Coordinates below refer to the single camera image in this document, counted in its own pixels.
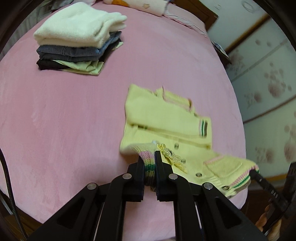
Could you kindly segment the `yellow striped knit cardigan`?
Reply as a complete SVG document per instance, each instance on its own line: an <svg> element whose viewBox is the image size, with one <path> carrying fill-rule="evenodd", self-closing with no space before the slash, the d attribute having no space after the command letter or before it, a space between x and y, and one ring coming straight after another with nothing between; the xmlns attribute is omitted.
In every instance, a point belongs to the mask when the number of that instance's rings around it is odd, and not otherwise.
<svg viewBox="0 0 296 241"><path fill-rule="evenodd" d="M211 119L198 115L191 100L163 88L150 91L132 84L125 117L120 152L143 159L148 185L156 171L156 151L174 173L197 185L209 182L226 197L247 188L250 172L259 170L253 161L215 152Z"/></svg>

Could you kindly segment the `light green folded garment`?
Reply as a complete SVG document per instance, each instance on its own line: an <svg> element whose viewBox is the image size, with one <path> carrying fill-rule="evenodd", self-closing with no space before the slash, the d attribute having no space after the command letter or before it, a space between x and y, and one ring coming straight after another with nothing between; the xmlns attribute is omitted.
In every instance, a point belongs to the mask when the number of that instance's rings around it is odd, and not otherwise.
<svg viewBox="0 0 296 241"><path fill-rule="evenodd" d="M59 70L65 72L97 76L100 74L109 56L122 45L123 42L121 40L109 45L100 59L96 61L66 62L62 60L54 60L54 62L61 65Z"/></svg>

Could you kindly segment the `dark wooden nightstand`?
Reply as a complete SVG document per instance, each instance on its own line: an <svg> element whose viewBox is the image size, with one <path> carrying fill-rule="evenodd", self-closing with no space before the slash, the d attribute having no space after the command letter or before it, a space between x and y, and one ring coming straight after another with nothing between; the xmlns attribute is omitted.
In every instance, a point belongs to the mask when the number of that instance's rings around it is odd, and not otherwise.
<svg viewBox="0 0 296 241"><path fill-rule="evenodd" d="M224 66L224 68L226 68L229 64L231 64L231 60L229 58L229 56L226 54L226 52L224 51L224 49L217 43L215 43L214 41L211 41L212 45L216 51L216 53L218 54L218 57L222 63L222 65Z"/></svg>

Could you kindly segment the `floral wardrobe sliding doors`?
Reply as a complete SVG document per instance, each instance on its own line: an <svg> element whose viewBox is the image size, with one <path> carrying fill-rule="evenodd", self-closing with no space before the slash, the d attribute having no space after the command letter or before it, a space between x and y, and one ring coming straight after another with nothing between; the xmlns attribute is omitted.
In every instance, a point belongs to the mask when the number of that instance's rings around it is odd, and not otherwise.
<svg viewBox="0 0 296 241"><path fill-rule="evenodd" d="M295 50L257 1L204 5L218 16L209 36L230 59L247 157L262 175L279 177L295 161Z"/></svg>

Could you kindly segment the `grey folded jeans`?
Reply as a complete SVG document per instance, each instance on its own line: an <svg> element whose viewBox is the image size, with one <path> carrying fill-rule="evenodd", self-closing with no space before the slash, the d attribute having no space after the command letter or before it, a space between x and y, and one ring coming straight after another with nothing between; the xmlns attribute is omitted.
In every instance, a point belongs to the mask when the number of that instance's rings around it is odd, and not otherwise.
<svg viewBox="0 0 296 241"><path fill-rule="evenodd" d="M37 49L37 53L41 60L61 60L66 62L97 61L115 47L115 44L119 43L121 33L121 31L111 33L109 39L101 48L42 45Z"/></svg>

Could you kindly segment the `black folded garment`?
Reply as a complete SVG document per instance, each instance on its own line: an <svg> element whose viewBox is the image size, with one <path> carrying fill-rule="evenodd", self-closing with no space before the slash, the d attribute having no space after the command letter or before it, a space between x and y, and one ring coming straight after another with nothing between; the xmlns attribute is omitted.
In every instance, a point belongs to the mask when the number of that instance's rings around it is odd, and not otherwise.
<svg viewBox="0 0 296 241"><path fill-rule="evenodd" d="M40 70L64 70L69 69L68 66L60 64L53 60L39 59L36 63Z"/></svg>

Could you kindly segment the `pink pillow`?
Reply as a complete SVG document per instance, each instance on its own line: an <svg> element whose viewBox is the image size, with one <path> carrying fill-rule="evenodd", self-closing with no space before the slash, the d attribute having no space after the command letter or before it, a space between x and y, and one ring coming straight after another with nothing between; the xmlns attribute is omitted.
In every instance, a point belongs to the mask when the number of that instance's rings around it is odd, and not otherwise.
<svg viewBox="0 0 296 241"><path fill-rule="evenodd" d="M168 3L163 16L196 31L205 38L208 38L205 24L198 17L185 9L172 3Z"/></svg>

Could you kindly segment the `white folded fleece garment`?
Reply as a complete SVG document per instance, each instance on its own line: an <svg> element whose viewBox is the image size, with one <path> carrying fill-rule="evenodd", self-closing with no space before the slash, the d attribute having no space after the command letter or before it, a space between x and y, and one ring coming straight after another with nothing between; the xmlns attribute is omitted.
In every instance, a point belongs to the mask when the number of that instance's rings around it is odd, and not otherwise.
<svg viewBox="0 0 296 241"><path fill-rule="evenodd" d="M34 32L41 45L101 48L110 34L126 27L127 16L108 13L83 2L55 12Z"/></svg>

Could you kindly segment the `pink cartoon folded quilt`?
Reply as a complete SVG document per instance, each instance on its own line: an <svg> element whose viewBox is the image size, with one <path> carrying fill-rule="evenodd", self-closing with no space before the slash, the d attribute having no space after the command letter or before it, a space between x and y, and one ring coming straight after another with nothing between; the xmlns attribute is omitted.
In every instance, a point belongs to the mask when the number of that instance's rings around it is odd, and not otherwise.
<svg viewBox="0 0 296 241"><path fill-rule="evenodd" d="M155 16L162 16L169 3L163 0L103 0L103 2L136 9Z"/></svg>

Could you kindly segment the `dark wooden headboard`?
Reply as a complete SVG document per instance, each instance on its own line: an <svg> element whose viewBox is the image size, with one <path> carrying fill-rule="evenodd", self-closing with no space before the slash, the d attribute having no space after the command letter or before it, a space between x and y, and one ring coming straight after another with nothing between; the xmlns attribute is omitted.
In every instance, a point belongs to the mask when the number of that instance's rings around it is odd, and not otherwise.
<svg viewBox="0 0 296 241"><path fill-rule="evenodd" d="M205 29L207 31L218 19L218 15L199 0L174 0L172 3L199 18L205 24Z"/></svg>

